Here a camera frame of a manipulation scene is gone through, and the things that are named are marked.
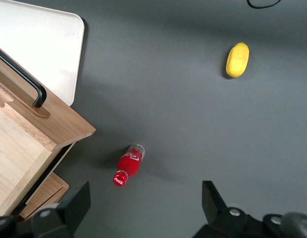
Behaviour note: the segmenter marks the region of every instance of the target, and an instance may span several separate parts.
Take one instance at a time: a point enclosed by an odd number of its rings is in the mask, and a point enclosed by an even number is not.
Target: gray surface
[[[77,237],[192,237],[206,222],[202,180],[257,219],[307,213],[307,0],[266,10],[246,0],[25,1],[87,23],[73,108],[97,132],[56,170],[91,183]],[[240,41],[249,65],[228,80]],[[146,149],[141,169],[115,187],[135,142]]]

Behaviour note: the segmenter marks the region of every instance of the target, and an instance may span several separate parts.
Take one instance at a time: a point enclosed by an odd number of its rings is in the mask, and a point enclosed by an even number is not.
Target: red bottle
[[[132,144],[128,147],[125,154],[118,161],[117,172],[113,178],[116,186],[121,187],[125,185],[128,178],[135,175],[144,155],[145,149],[141,145]]]

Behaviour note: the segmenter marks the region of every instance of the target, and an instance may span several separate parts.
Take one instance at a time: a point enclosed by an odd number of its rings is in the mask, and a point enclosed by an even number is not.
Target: yellow fruit
[[[229,76],[236,78],[241,76],[246,69],[249,58],[249,48],[244,42],[235,45],[229,52],[226,72]]]

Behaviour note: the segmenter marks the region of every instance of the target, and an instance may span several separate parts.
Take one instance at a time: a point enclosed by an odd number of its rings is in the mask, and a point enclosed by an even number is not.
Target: wooden drawer
[[[34,100],[37,92],[0,59],[0,216],[12,212],[63,147],[95,131],[45,90],[46,118],[23,104],[20,98]]]

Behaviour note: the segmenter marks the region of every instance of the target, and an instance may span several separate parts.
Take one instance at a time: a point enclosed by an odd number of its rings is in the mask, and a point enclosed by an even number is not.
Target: wooden panel
[[[69,185],[65,181],[52,173],[27,202],[27,206],[20,213],[20,216],[26,219],[35,214],[38,208],[58,202],[68,188]]]
[[[47,150],[0,110],[0,216],[12,212],[58,152]]]
[[[37,92],[32,86],[1,60],[0,82],[13,85],[15,89],[33,99],[37,97]],[[43,106],[50,112],[48,118],[36,116],[17,100],[2,99],[4,106],[0,107],[0,110],[49,151],[60,149],[94,133],[95,128],[48,88],[45,89],[47,99]]]

